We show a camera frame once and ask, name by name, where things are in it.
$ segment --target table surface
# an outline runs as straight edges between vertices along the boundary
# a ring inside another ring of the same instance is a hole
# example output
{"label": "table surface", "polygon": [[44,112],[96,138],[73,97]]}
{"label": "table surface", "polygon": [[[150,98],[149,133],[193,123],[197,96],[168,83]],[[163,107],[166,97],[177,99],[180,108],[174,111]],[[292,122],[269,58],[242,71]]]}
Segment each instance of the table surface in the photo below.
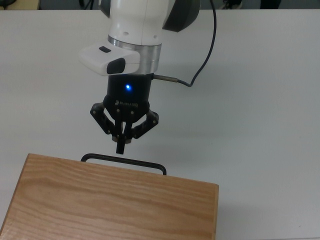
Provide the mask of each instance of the table surface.
{"label": "table surface", "polygon": [[[195,85],[153,81],[159,125],[124,157],[218,184],[218,240],[318,238],[320,10],[217,11],[217,19]],[[0,221],[28,153],[116,155],[89,113],[107,79],[77,56],[109,26],[100,11],[0,13]],[[212,28],[203,10],[182,32],[164,31],[157,74],[190,81]]]}
{"label": "table surface", "polygon": [[208,182],[29,154],[0,240],[215,240],[218,191]]}

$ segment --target black handle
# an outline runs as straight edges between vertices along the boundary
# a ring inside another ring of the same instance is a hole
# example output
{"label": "black handle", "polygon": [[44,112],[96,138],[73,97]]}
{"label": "black handle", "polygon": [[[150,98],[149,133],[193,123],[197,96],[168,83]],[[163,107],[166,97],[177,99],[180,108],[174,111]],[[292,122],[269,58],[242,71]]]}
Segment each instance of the black handle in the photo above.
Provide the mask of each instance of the black handle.
{"label": "black handle", "polygon": [[153,163],[148,161],[139,161],[139,160],[127,159],[127,158],[116,157],[116,156],[107,156],[107,155],[101,155],[96,153],[88,153],[84,155],[81,158],[81,162],[86,162],[88,159],[98,159],[98,160],[110,161],[110,162],[121,163],[121,164],[130,164],[130,165],[135,165],[140,167],[159,169],[162,171],[163,175],[167,175],[166,168],[158,163]]}

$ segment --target silver metal ring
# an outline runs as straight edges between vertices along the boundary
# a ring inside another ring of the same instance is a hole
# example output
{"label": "silver metal ring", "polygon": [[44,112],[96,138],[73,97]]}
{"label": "silver metal ring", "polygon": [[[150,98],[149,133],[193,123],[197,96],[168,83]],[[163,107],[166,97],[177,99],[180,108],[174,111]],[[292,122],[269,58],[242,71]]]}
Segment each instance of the silver metal ring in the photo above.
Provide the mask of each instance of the silver metal ring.
{"label": "silver metal ring", "polygon": [[134,74],[152,74],[158,69],[161,44],[153,46],[136,45],[116,40],[109,35],[108,42],[116,47],[136,51],[140,54],[140,66]]}

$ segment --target wood grain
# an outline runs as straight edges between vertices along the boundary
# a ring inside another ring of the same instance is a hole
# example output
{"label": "wood grain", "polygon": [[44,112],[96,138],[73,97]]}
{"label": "wood grain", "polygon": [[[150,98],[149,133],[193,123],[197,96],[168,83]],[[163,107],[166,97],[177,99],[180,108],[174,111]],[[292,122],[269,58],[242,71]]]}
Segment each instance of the wood grain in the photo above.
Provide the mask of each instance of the wood grain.
{"label": "wood grain", "polygon": [[29,154],[0,240],[214,240],[216,184]]}

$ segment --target white table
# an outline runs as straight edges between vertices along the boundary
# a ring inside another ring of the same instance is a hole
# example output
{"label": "white table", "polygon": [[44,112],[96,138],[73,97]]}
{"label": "white table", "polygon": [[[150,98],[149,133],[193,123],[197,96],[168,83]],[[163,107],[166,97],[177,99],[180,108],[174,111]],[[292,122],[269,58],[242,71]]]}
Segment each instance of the white table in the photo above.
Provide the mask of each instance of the white table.
{"label": "white table", "polygon": [[[218,11],[216,45],[195,85],[155,80],[159,125],[125,158],[219,184],[218,240],[320,237],[320,10]],[[158,74],[190,81],[212,13],[164,32]],[[78,62],[106,38],[100,11],[0,13],[0,222],[28,153],[116,155],[89,111],[107,79]]]}

